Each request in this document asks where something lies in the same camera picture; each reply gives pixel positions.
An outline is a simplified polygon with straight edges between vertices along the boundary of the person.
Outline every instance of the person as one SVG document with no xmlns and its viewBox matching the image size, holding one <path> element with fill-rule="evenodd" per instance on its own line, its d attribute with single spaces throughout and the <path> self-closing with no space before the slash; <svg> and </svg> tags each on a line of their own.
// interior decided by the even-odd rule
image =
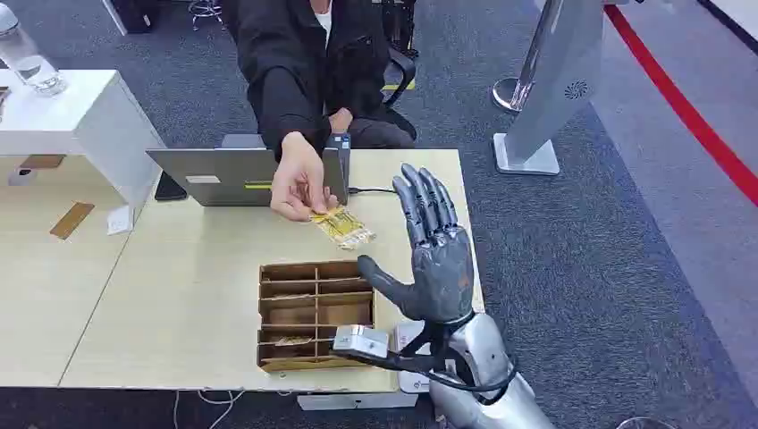
<svg viewBox="0 0 758 429">
<path fill-rule="evenodd" d="M 352 147 L 412 147 L 415 132 L 384 107 L 389 47 L 369 0 L 225 0 L 259 132 L 279 166 L 271 208 L 292 221 L 325 213 L 321 153 L 330 134 Z"/>
</svg>

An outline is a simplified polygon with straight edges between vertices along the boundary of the laptop lid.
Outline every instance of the laptop lid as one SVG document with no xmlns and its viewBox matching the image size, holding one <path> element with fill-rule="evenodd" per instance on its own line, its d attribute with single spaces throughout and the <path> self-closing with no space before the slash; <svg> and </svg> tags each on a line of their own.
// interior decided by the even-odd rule
<svg viewBox="0 0 758 429">
<path fill-rule="evenodd" d="M 202 206 L 269 206 L 278 164 L 264 147 L 159 148 L 147 154 Z M 336 148 L 324 151 L 324 185 L 348 201 L 347 173 Z"/>
</svg>

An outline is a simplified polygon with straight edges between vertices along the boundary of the cable on floor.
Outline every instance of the cable on floor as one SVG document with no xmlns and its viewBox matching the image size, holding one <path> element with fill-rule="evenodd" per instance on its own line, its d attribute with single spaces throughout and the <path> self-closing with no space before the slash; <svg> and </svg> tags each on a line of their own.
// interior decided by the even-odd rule
<svg viewBox="0 0 758 429">
<path fill-rule="evenodd" d="M 177 418 L 177 412 L 179 409 L 179 391 L 176 391 L 176 398 L 173 401 L 173 429 L 179 429 L 179 420 Z M 229 415 L 229 413 L 232 412 L 232 408 L 234 407 L 234 402 L 236 402 L 243 394 L 245 394 L 245 391 L 240 391 L 240 393 L 237 394 L 237 396 L 234 396 L 232 394 L 232 391 L 226 391 L 226 393 L 229 395 L 228 400 L 210 400 L 206 398 L 203 395 L 203 391 L 198 391 L 198 396 L 206 403 L 211 405 L 228 405 L 229 407 L 226 408 L 226 410 L 208 427 L 208 429 L 215 429 L 216 426 L 218 426 L 222 420 L 224 420 L 225 417 Z"/>
</svg>

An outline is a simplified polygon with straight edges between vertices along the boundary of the laptop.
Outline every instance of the laptop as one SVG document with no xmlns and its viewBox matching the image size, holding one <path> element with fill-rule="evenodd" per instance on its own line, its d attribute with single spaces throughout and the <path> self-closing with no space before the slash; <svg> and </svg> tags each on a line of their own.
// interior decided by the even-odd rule
<svg viewBox="0 0 758 429">
<path fill-rule="evenodd" d="M 271 204 L 278 164 L 258 135 L 227 135 L 217 148 L 156 148 L 147 154 L 202 206 Z M 332 136 L 322 159 L 324 185 L 347 205 L 350 141 Z"/>
</svg>

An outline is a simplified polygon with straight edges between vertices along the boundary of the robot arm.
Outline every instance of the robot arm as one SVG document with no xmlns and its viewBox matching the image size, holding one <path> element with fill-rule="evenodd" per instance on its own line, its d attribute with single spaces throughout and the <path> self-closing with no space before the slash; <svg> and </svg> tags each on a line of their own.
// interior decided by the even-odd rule
<svg viewBox="0 0 758 429">
<path fill-rule="evenodd" d="M 467 232 L 458 225 L 450 195 L 426 169 L 404 164 L 392 186 L 400 197 L 412 247 L 415 283 L 398 282 L 370 257 L 361 274 L 403 315 L 425 322 L 400 353 L 388 350 L 389 335 L 365 326 L 341 326 L 333 352 L 374 366 L 424 374 L 434 405 L 458 429 L 550 429 L 535 394 L 505 351 L 493 319 L 471 307 L 474 264 Z M 431 356 L 416 352 L 430 344 Z M 456 361 L 454 373 L 446 359 Z"/>
</svg>

